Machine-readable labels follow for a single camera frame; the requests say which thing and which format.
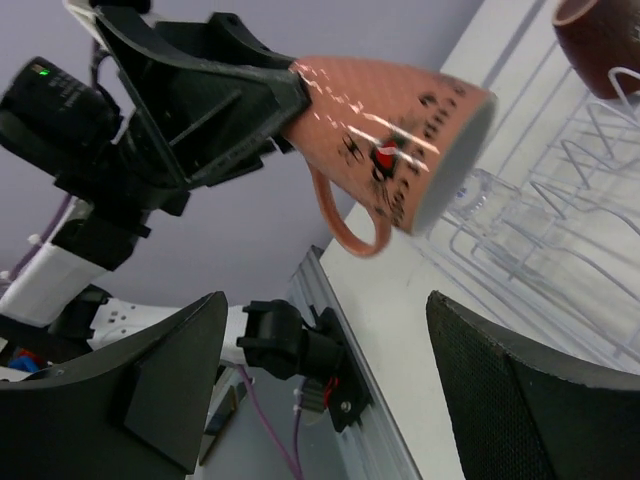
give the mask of orange mug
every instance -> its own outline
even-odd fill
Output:
[[[282,133],[305,157],[336,240],[368,257],[387,246],[392,227],[425,232],[473,168],[495,95],[441,73],[376,60],[307,57],[290,70],[306,83],[312,104]],[[373,243],[344,223],[330,182],[367,209]]]

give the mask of gray wall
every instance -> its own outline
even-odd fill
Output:
[[[438,69],[482,0],[162,0],[169,18],[204,21],[214,11],[238,13],[276,51],[294,56],[368,56]],[[60,0],[0,2],[0,88],[30,57],[41,55],[87,79],[89,36]],[[108,64],[103,84],[130,105]],[[27,249],[62,197],[46,175],[0,151],[0,269]],[[342,192],[343,212],[352,202]],[[297,154],[274,155],[259,173],[202,190],[183,218],[153,215],[152,237],[101,284],[134,302],[182,305],[213,290],[230,302],[284,293],[309,246],[330,236]]]

